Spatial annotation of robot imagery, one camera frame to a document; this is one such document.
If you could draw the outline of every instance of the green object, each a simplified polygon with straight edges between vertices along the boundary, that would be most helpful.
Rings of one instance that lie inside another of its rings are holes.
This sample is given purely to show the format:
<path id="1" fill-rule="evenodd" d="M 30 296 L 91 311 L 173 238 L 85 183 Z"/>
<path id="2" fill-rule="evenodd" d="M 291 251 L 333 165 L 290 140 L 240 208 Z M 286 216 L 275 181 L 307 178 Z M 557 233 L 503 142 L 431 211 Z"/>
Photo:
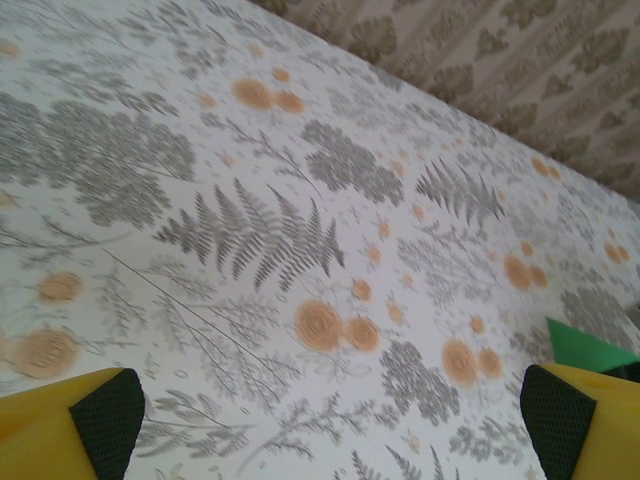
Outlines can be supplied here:
<path id="1" fill-rule="evenodd" d="M 599 373 L 640 360 L 640 357 L 633 353 L 614 347 L 557 320 L 547 318 L 547 324 L 554 360 L 561 365 Z"/>

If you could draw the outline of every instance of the table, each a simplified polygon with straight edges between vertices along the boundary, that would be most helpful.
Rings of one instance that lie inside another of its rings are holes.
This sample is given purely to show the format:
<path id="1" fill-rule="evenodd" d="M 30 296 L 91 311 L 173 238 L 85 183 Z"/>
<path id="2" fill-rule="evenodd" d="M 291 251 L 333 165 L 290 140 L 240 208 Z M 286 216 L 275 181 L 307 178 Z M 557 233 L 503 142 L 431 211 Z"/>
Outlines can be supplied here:
<path id="1" fill-rule="evenodd" d="M 132 479 L 541 479 L 551 316 L 638 206 L 245 2 L 0 4 L 0 395 L 110 366 Z"/>

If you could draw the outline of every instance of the gray leaf print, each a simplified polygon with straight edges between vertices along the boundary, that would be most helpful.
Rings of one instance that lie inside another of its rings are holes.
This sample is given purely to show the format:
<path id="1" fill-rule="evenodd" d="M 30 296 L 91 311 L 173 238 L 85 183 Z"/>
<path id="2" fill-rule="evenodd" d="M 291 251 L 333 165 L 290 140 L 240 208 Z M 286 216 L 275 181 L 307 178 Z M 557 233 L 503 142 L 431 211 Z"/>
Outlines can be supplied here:
<path id="1" fill-rule="evenodd" d="M 396 452 L 389 445 L 387 445 L 387 450 L 389 450 L 389 453 L 391 453 L 391 455 L 393 456 L 393 459 L 396 461 L 396 463 L 400 467 L 400 471 L 402 472 L 402 480 L 420 480 L 422 478 L 422 472 L 418 470 L 418 468 L 415 465 L 412 465 L 411 462 L 409 462 L 406 458 L 401 457 L 400 454 L 398 454 L 398 452 Z M 431 447 L 431 451 L 435 455 L 435 450 L 433 450 L 433 447 Z M 440 467 L 440 462 L 438 461 L 438 457 L 435 457 L 435 459 L 438 462 L 436 464 L 437 469 L 439 469 L 440 473 L 442 473 L 442 467 Z"/>
<path id="2" fill-rule="evenodd" d="M 353 84 L 351 90 L 328 88 L 333 113 L 353 121 L 361 128 L 375 129 L 384 126 L 391 133 L 404 133 L 415 126 L 412 116 L 374 95 L 371 89 Z"/>
<path id="3" fill-rule="evenodd" d="M 289 391 L 290 381 L 300 377 L 289 355 L 262 351 L 278 326 L 278 310 L 270 302 L 240 297 L 186 304 L 151 280 L 151 273 L 136 270 L 105 252 L 119 267 L 158 291 L 154 303 L 159 310 L 151 316 L 155 328 L 164 332 L 170 350 L 195 349 L 199 353 L 200 368 L 219 395 L 230 400 L 241 397 L 270 412 Z M 124 289 L 124 282 L 118 281 Z"/>
<path id="4" fill-rule="evenodd" d="M 338 446 L 344 438 L 343 427 L 362 436 L 366 435 L 371 422 L 391 429 L 397 425 L 396 415 L 390 423 L 389 412 L 392 411 L 392 407 L 389 405 L 382 405 L 382 410 L 377 412 L 375 400 L 361 401 L 351 409 L 342 409 L 339 404 L 340 394 L 337 392 L 325 398 L 320 410 L 313 410 L 306 398 L 294 402 L 289 407 L 289 413 L 282 415 L 278 420 L 280 431 L 249 454 L 238 469 L 238 474 L 265 450 L 273 454 L 293 452 L 307 460 L 313 460 L 311 446 L 300 438 L 301 434 L 325 435 Z"/>
<path id="5" fill-rule="evenodd" d="M 48 215 L 42 215 L 42 227 L 51 237 L 57 241 L 43 240 L 40 237 L 24 234 L 18 230 L 9 228 L 7 219 L 0 216 L 0 251 L 12 249 L 22 257 L 20 264 L 23 269 L 48 267 L 52 262 L 60 258 L 68 258 L 71 252 L 77 248 L 107 245 L 117 242 L 129 236 L 112 236 L 111 238 L 96 240 L 86 234 L 71 231 L 63 227 Z"/>
<path id="6" fill-rule="evenodd" d="M 203 264 L 215 244 L 218 271 L 224 273 L 225 262 L 232 257 L 231 271 L 236 280 L 259 258 L 254 279 L 256 290 L 277 269 L 280 288 L 286 292 L 300 274 L 314 266 L 321 266 L 327 276 L 332 259 L 344 267 L 344 254 L 336 239 L 336 221 L 333 219 L 324 230 L 315 200 L 311 200 L 311 215 L 305 220 L 293 203 L 273 189 L 280 215 L 246 190 L 238 179 L 234 186 L 241 208 L 216 186 L 219 215 L 205 204 L 202 195 L 196 194 L 197 217 L 180 210 L 182 222 L 170 218 L 154 238 L 180 245 L 184 253 L 195 251 Z"/>
<path id="7" fill-rule="evenodd" d="M 575 293 L 565 290 L 560 300 L 572 327 L 629 352 L 635 351 L 633 342 L 617 321 L 624 318 L 624 311 L 613 295 L 598 287 L 578 287 Z"/>
<path id="8" fill-rule="evenodd" d="M 98 103 L 106 104 L 117 100 L 125 107 L 138 112 L 155 111 L 163 115 L 178 115 L 176 107 L 155 92 L 131 92 L 131 86 L 112 69 L 87 71 L 81 65 L 57 60 L 35 60 L 31 69 L 45 73 L 60 80 L 62 88 L 76 98 L 85 97 Z"/>
<path id="9" fill-rule="evenodd" d="M 167 39 L 184 66 L 180 73 L 191 80 L 226 63 L 230 45 L 225 37 L 206 24 L 199 12 L 179 3 L 163 2 L 155 12 L 150 9 L 132 11 L 120 20 L 120 24 L 145 45 L 155 43 L 158 38 Z"/>
<path id="10" fill-rule="evenodd" d="M 470 455 L 478 462 L 495 457 L 501 465 L 518 465 L 524 459 L 524 449 L 531 444 L 524 427 L 507 422 L 501 425 L 491 417 L 485 417 L 478 433 L 467 426 L 458 428 L 449 439 L 449 451 L 458 455 Z"/>
<path id="11" fill-rule="evenodd" d="M 440 160 L 434 162 L 433 168 L 425 167 L 427 176 L 422 175 L 416 184 L 416 191 L 426 195 L 441 208 L 446 208 L 457 218 L 466 212 L 466 221 L 471 225 L 475 218 L 482 229 L 487 217 L 493 215 L 498 220 L 504 216 L 504 209 L 498 202 L 496 191 L 484 183 L 480 175 L 475 179 L 463 168 L 457 174 L 453 168 Z"/>
<path id="12" fill-rule="evenodd" d="M 382 387 L 391 397 L 398 410 L 406 414 L 413 402 L 423 418 L 434 426 L 460 413 L 458 391 L 447 385 L 437 368 L 427 368 L 422 363 L 422 355 L 409 342 L 391 342 L 391 348 L 380 358 L 384 368 Z"/>
<path id="13" fill-rule="evenodd" d="M 431 107 L 424 110 L 420 105 L 415 103 L 408 104 L 407 110 L 409 114 L 415 114 L 422 120 L 428 123 L 433 123 L 445 133 L 464 133 L 464 130 L 461 128 L 461 125 L 465 123 L 464 117 L 463 113 L 459 110 L 448 109 L 445 113 L 449 114 L 449 116 L 446 117 L 443 116 L 442 110 L 437 110 Z"/>
<path id="14" fill-rule="evenodd" d="M 353 462 L 353 468 L 356 469 L 358 480 L 383 480 L 382 474 L 365 465 L 355 450 L 351 452 L 351 461 Z"/>
<path id="15" fill-rule="evenodd" d="M 225 457 L 248 444 L 246 433 L 254 425 L 226 425 L 216 417 L 219 407 L 203 393 L 197 400 L 177 390 L 155 400 L 155 409 L 169 412 L 171 420 L 146 412 L 136 441 L 136 456 L 153 457 L 183 447 L 191 458 Z"/>
<path id="16" fill-rule="evenodd" d="M 339 128 L 312 120 L 300 137 L 320 148 L 305 158 L 313 178 L 332 192 L 352 186 L 374 203 L 388 199 L 397 206 L 404 199 L 402 182 L 395 173 L 376 165 L 373 153 L 353 143 Z"/>
<path id="17" fill-rule="evenodd" d="M 369 64 L 368 67 L 369 70 L 371 70 L 371 73 L 373 73 L 378 78 L 378 81 L 390 90 L 399 92 L 404 85 L 403 80 L 400 80 L 395 75 L 391 75 L 385 70 L 382 70 L 380 67 L 376 67 L 375 65 L 371 64 Z"/>
<path id="18" fill-rule="evenodd" d="M 99 287 L 98 305 L 107 312 L 102 320 L 109 333 L 119 337 L 127 337 L 131 330 L 140 332 L 148 326 L 146 309 L 133 303 L 133 293 L 120 279 L 118 265 L 115 264 L 106 275 L 98 275 L 104 283 Z"/>
<path id="19" fill-rule="evenodd" d="M 278 150 L 269 142 L 269 138 L 264 132 L 260 132 L 260 138 L 255 138 L 242 130 L 236 123 L 227 118 L 227 124 L 235 133 L 235 141 L 238 143 L 249 143 L 254 146 L 254 155 L 260 157 L 265 155 L 269 158 L 273 158 L 283 166 L 276 168 L 275 173 L 283 175 L 291 175 L 293 177 L 304 180 L 309 184 L 311 188 L 315 190 L 320 198 L 322 195 L 309 178 L 302 172 L 300 164 L 293 158 L 293 154 L 287 147 L 283 147 L 282 150 Z"/>
<path id="20" fill-rule="evenodd" d="M 233 8 L 226 5 L 219 5 L 212 0 L 201 0 L 204 6 L 216 17 L 226 18 L 233 28 L 247 38 L 260 40 L 263 45 L 273 48 L 279 52 L 287 52 L 291 48 L 290 39 L 296 38 L 295 45 L 306 46 L 309 43 L 308 35 L 300 35 L 297 27 L 289 28 L 285 22 L 279 18 L 270 18 L 266 22 L 258 22 L 249 17 L 243 17 Z"/>
<path id="21" fill-rule="evenodd" d="M 398 240 L 398 258 L 409 268 L 422 272 L 436 307 L 451 304 L 456 295 L 489 302 L 498 279 L 489 262 L 476 251 L 462 257 L 424 239 Z"/>
<path id="22" fill-rule="evenodd" d="M 193 179 L 189 140 L 144 114 L 132 120 L 63 101 L 43 115 L 0 93 L 0 143 L 11 146 L 0 151 L 0 181 L 33 185 L 44 177 L 53 188 L 71 183 L 76 201 L 101 226 L 153 225 L 170 206 L 158 176 Z"/>

